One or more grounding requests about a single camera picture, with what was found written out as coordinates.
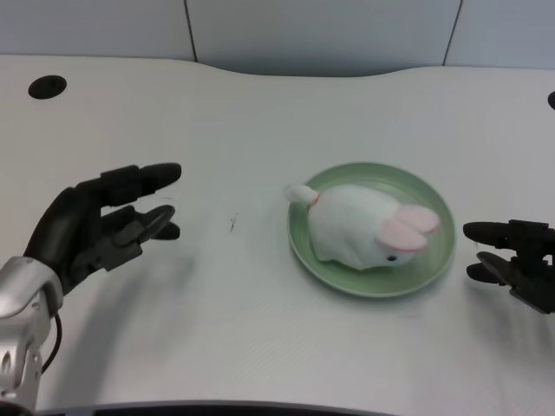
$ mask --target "bunny tail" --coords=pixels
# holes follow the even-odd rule
[[[308,206],[313,206],[318,197],[318,192],[305,185],[289,185],[284,190],[285,198],[291,202],[302,202]]]

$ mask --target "pink bunny ear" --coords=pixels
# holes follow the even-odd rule
[[[395,213],[395,219],[423,234],[432,234],[440,226],[438,215],[424,206],[403,205]]]
[[[424,250],[428,245],[427,239],[422,234],[396,218],[383,223],[376,238],[390,249],[409,253]]]

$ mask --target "panel seam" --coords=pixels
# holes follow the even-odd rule
[[[445,55],[443,56],[443,63],[441,64],[441,66],[443,66],[443,67],[445,67],[445,64],[447,62],[447,56],[449,55],[449,50],[451,49],[451,43],[453,42],[454,32],[457,29],[457,23],[459,22],[460,11],[462,10],[462,4],[464,2],[465,2],[465,0],[460,0],[459,9],[457,10],[457,16],[454,18],[453,29],[451,30],[451,36],[449,37],[449,43],[447,44],[447,49],[445,51]]]
[[[199,58],[197,57],[197,49],[194,45],[193,26],[191,25],[191,15],[189,14],[187,0],[183,0],[183,5],[185,6],[185,17],[187,19],[187,27],[189,28],[189,38],[191,40],[191,49],[193,50],[193,59],[195,62],[198,62]]]

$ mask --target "small debris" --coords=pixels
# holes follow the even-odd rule
[[[229,218],[230,221],[232,222],[232,228],[229,230],[229,232],[233,232],[233,228],[235,228],[235,221],[237,221],[237,215],[239,215],[238,212],[233,217]]]

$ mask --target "green plate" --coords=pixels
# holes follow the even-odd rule
[[[428,250],[399,267],[358,271],[338,262],[320,262],[312,249],[306,206],[291,204],[288,231],[291,246],[318,279],[352,295],[391,297],[423,288],[447,272],[453,259],[455,226],[447,204],[430,185],[393,166],[351,163],[319,173],[306,185],[322,192],[332,186],[357,184],[388,193],[404,204],[424,205],[441,218],[440,229],[429,238]]]

